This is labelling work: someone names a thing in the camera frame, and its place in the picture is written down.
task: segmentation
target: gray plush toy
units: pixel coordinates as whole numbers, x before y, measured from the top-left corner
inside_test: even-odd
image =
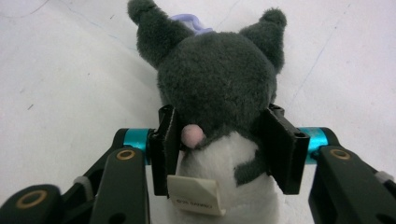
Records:
[[[254,133],[276,97],[284,14],[269,9],[239,34],[196,35],[152,0],[130,1],[128,13],[138,25],[140,55],[158,70],[163,103],[186,126],[179,174],[217,180],[227,209],[223,218],[181,213],[177,222],[276,223],[274,180],[265,174],[265,148]]]

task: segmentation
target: purple object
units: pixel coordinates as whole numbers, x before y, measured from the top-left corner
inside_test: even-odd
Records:
[[[191,23],[192,27],[189,26],[189,28],[191,28],[194,31],[195,35],[202,35],[209,32],[214,32],[212,28],[202,27],[198,18],[192,14],[179,14],[171,17],[171,20]]]

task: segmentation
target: screw hole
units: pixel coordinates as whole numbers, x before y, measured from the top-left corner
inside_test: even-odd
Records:
[[[126,216],[123,213],[117,213],[108,219],[109,224],[121,224],[125,221]]]
[[[270,105],[270,109],[272,109],[272,110],[277,110],[277,109],[280,109],[280,106],[277,106],[277,105]]]
[[[295,133],[294,136],[296,137],[305,137],[304,133]]]
[[[17,201],[17,207],[20,209],[34,207],[47,198],[47,192],[43,189],[38,189],[26,193]]]
[[[130,149],[123,150],[117,154],[117,159],[120,161],[126,161],[131,159],[134,156],[134,151]]]
[[[384,224],[396,224],[396,220],[385,214],[377,214],[376,218]]]
[[[348,153],[346,153],[345,151],[341,150],[341,149],[337,149],[337,148],[332,149],[332,150],[330,150],[330,153],[334,157],[336,157],[336,158],[338,158],[340,160],[345,160],[345,161],[350,160],[350,155]]]

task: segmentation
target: fabric tag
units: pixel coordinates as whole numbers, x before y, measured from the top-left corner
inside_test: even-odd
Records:
[[[175,207],[195,213],[224,216],[218,182],[179,175],[168,176],[168,193]]]

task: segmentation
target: pink nose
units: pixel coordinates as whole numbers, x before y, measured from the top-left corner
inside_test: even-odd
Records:
[[[189,148],[195,148],[204,138],[204,131],[196,124],[189,124],[181,131],[181,142]]]

